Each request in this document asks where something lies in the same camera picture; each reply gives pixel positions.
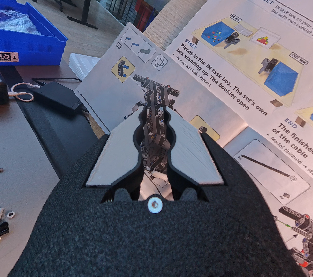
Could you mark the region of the black desk mat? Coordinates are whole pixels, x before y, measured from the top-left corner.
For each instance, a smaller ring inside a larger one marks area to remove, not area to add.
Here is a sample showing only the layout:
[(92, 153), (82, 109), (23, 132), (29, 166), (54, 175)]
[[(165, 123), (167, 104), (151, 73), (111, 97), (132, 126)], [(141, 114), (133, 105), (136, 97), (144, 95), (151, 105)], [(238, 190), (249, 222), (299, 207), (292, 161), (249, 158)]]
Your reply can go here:
[[(9, 87), (32, 78), (76, 78), (62, 59), (59, 66), (1, 66)], [(59, 178), (98, 140), (84, 114), (66, 116), (36, 101), (14, 100), (33, 129)]]

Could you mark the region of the printed task sheet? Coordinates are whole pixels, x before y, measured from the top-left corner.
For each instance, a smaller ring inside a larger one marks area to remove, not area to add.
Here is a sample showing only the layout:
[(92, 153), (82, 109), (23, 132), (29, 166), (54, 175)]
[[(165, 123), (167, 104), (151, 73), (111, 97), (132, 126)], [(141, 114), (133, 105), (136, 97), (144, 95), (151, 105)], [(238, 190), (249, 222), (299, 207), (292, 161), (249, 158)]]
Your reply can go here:
[(208, 0), (166, 49), (312, 177), (313, 0)]

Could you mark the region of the grey desk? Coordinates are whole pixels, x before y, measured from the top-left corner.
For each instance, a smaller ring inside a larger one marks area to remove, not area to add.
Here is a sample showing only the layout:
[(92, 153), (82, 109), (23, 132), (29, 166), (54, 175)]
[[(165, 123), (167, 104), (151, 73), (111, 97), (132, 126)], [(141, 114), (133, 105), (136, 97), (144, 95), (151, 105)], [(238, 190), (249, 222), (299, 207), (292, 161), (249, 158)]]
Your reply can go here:
[[(27, 244), (45, 201), (59, 181), (37, 136), (15, 99), (1, 106), (1, 276), (7, 276)], [(7, 213), (15, 212), (11, 219)]]

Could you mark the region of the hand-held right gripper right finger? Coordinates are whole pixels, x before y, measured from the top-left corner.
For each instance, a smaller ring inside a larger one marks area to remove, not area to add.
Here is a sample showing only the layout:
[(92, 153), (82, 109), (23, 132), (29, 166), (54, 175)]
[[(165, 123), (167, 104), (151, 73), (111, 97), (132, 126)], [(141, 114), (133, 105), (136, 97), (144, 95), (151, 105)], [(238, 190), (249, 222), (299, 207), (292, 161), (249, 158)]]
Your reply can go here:
[(168, 107), (170, 149), (167, 176), (171, 186), (222, 185), (224, 181), (199, 131)]

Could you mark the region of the white plastic container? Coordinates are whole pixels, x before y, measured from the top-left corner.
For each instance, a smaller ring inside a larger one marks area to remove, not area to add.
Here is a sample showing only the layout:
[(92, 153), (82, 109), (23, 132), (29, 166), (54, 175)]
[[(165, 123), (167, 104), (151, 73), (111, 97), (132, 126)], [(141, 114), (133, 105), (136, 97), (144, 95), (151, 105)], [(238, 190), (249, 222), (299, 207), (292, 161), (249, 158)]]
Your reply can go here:
[(71, 53), (69, 67), (80, 80), (83, 80), (99, 60), (98, 57)]

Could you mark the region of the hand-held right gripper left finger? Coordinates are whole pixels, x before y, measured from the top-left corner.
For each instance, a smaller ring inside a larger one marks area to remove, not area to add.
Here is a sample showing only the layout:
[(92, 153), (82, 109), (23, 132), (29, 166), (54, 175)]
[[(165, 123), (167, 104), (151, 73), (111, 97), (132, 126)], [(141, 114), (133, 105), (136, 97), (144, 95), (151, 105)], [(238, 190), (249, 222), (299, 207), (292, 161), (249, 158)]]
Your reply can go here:
[(140, 107), (111, 131), (86, 187), (140, 187), (144, 169), (139, 144), (145, 112)]

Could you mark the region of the large blue plastic bin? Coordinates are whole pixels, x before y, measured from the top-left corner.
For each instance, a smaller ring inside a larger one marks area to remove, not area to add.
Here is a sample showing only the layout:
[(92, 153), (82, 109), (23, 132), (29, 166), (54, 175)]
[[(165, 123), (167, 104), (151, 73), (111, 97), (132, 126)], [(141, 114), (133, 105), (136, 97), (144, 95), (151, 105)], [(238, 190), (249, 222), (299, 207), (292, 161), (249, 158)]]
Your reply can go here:
[(0, 31), (1, 53), (15, 52), (18, 56), (4, 60), (3, 65), (59, 65), (68, 38), (61, 33), (30, 3), (25, 5), (16, 0), (0, 0), (1, 10), (11, 9), (27, 14), (41, 35), (10, 30)]

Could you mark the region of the instruction booklet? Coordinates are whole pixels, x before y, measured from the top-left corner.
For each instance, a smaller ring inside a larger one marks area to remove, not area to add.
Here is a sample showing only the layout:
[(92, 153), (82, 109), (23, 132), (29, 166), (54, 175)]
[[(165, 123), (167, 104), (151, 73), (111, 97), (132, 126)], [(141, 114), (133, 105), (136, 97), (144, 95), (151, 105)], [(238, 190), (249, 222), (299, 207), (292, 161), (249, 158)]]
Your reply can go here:
[[(312, 180), (132, 25), (75, 90), (107, 134), (83, 190), (107, 190), (86, 235), (101, 276), (312, 276)], [(140, 187), (86, 187), (111, 131), (140, 107)], [(168, 107), (224, 184), (171, 186)]]

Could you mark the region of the black device with green lights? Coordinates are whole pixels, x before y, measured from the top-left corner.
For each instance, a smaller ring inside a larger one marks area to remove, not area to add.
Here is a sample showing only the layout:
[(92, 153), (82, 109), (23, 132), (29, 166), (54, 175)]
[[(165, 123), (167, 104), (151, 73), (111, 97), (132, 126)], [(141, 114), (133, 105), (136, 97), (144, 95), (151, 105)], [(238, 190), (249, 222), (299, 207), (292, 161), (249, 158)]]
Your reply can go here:
[(0, 80), (0, 105), (6, 105), (9, 103), (9, 94), (7, 84)]

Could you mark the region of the black flat case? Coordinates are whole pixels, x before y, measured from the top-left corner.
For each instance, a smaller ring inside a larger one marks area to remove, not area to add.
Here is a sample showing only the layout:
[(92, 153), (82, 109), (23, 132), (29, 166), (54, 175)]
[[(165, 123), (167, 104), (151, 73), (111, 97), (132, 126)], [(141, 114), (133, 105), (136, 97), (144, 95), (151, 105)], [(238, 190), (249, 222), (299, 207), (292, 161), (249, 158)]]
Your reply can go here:
[(67, 114), (74, 114), (83, 106), (73, 90), (57, 82), (33, 89), (33, 95), (35, 101)]

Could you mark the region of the scattered loose brick pieces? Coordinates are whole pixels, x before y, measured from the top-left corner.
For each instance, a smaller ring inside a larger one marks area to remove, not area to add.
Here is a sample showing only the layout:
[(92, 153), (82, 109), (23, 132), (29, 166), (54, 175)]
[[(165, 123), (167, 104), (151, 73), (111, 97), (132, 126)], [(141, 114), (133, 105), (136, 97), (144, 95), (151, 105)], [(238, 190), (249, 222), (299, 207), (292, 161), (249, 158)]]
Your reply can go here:
[[(2, 219), (2, 215), (4, 213), (4, 208), (0, 208), (0, 221)], [(15, 212), (14, 211), (10, 211), (7, 213), (7, 218), (11, 219), (15, 216)], [(0, 239), (3, 235), (8, 234), (9, 233), (9, 225), (7, 221), (1, 221), (0, 222)]]

